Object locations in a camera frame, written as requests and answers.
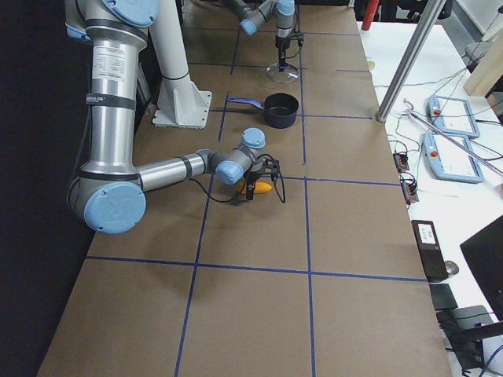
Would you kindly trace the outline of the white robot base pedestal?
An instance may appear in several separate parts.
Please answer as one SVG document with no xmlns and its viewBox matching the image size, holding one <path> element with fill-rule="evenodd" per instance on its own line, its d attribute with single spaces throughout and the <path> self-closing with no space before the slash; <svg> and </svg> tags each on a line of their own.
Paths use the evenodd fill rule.
<svg viewBox="0 0 503 377">
<path fill-rule="evenodd" d="M 158 16 L 149 31 L 163 76 L 153 124 L 204 128 L 212 93 L 199 90 L 190 77 L 175 1 L 160 2 Z"/>
</svg>

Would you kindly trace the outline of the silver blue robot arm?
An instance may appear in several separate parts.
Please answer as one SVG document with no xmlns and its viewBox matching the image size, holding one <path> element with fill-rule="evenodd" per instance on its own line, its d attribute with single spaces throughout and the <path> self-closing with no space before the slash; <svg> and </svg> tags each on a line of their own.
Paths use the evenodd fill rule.
<svg viewBox="0 0 503 377">
<path fill-rule="evenodd" d="M 256 33 L 271 17 L 276 19 L 275 46 L 278 51 L 277 70 L 285 71 L 287 68 L 287 50 L 294 36 L 294 1 L 264 1 L 257 9 L 252 9 L 241 0 L 223 1 L 239 20 L 240 27 L 246 35 Z"/>
<path fill-rule="evenodd" d="M 68 1 L 69 37 L 93 47 L 86 105 L 89 158 L 68 190 L 68 204 L 93 230 L 127 232 L 142 219 L 147 192 L 202 174 L 226 185 L 253 185 L 266 170 L 265 134 L 246 129 L 231 152 L 201 149 L 135 166 L 132 161 L 139 54 L 153 45 L 163 76 L 154 123 L 200 129 L 212 94 L 192 81 L 173 1 Z"/>
</svg>

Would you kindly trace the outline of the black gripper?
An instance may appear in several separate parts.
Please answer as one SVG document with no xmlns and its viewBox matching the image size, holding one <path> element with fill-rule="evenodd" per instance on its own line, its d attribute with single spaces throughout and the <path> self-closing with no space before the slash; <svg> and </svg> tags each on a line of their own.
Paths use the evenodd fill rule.
<svg viewBox="0 0 503 377">
<path fill-rule="evenodd" d="M 275 46 L 278 49 L 278 71 L 284 71 L 286 68 L 286 50 L 290 47 L 290 37 L 279 37 L 275 38 Z"/>
<path fill-rule="evenodd" d="M 268 157 L 262 157 L 256 164 L 252 165 L 245 174 L 245 198 L 253 200 L 255 195 L 256 181 L 261 177 L 270 176 L 271 162 Z"/>
</svg>

